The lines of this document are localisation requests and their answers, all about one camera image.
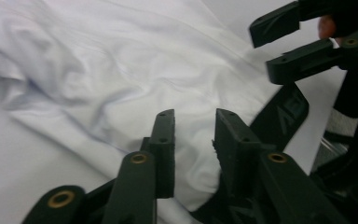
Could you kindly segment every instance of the white surface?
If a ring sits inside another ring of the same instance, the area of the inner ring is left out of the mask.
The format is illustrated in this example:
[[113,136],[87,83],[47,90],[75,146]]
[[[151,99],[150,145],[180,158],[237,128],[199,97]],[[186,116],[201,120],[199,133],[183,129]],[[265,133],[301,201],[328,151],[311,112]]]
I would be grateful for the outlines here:
[[[217,187],[215,109],[250,123],[278,89],[264,61],[317,36],[310,21],[254,50],[227,27],[246,28],[285,3],[231,1],[0,1],[0,223],[21,223],[60,185],[90,191],[114,178],[125,153],[150,135],[156,114],[170,108],[175,199],[158,202],[159,223],[191,223],[185,208],[196,209]],[[286,152],[305,171],[339,74],[298,83],[310,115]]]

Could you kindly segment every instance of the finger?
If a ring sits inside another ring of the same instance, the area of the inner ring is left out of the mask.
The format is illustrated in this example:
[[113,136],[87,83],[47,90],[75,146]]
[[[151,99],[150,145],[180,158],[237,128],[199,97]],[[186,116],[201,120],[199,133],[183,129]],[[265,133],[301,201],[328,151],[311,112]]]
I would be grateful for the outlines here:
[[342,43],[342,40],[344,39],[344,37],[337,37],[337,38],[334,38],[334,39],[341,46],[341,43]]
[[319,38],[324,39],[333,36],[336,32],[336,24],[332,16],[322,16],[319,20]]

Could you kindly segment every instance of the clamp jaw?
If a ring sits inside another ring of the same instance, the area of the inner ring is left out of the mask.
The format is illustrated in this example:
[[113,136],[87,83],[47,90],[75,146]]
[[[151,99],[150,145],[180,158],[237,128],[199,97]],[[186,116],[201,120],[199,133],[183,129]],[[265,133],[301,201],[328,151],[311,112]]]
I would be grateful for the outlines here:
[[174,111],[156,116],[151,137],[124,157],[118,176],[85,193],[61,186],[46,193],[22,224],[155,224],[157,199],[173,197]]
[[358,67],[358,30],[352,32],[358,28],[358,1],[300,0],[257,19],[249,31],[257,48],[298,30],[300,21],[327,14],[336,21],[335,36],[346,35],[340,48],[334,49],[329,39],[319,40],[268,61],[272,83],[292,83],[336,65],[346,70]]

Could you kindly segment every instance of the brass rivet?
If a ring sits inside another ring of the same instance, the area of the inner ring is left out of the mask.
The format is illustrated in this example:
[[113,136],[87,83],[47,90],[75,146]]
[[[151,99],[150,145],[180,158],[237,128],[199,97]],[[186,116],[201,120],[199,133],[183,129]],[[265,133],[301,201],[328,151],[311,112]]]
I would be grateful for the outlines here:
[[275,162],[278,162],[278,163],[287,162],[287,158],[285,156],[281,155],[281,154],[278,154],[278,153],[269,153],[268,158],[271,161],[275,161]]
[[51,208],[61,208],[71,203],[74,198],[75,194],[72,191],[62,190],[48,199],[48,206]]
[[346,41],[345,41],[345,44],[346,45],[357,45],[357,39],[347,39]]
[[131,157],[131,162],[135,164],[144,163],[147,161],[147,156],[144,154],[135,154]]

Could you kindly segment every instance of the white cloth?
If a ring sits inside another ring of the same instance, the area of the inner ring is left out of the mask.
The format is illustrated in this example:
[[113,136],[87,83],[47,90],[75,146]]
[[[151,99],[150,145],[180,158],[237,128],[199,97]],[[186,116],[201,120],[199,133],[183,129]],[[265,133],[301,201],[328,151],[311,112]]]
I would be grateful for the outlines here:
[[270,56],[202,1],[0,1],[7,113],[105,176],[139,150],[158,112],[175,109],[175,198],[160,223],[191,223],[217,188],[216,108],[250,123],[278,89]]

